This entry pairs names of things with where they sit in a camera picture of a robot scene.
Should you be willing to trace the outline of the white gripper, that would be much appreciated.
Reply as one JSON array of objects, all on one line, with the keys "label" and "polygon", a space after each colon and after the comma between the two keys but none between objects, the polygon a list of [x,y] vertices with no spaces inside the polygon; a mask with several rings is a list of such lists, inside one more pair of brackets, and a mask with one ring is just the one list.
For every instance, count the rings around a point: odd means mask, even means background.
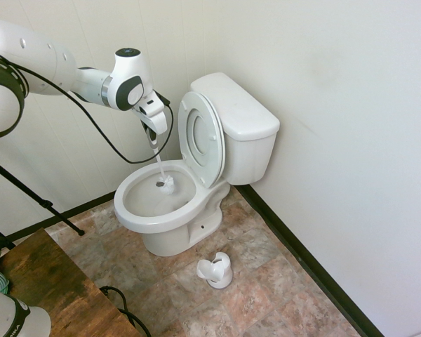
[{"label": "white gripper", "polygon": [[167,131],[166,116],[163,112],[165,105],[155,91],[142,97],[133,107],[135,115],[140,119],[146,130],[150,144],[157,144],[157,134]]}]

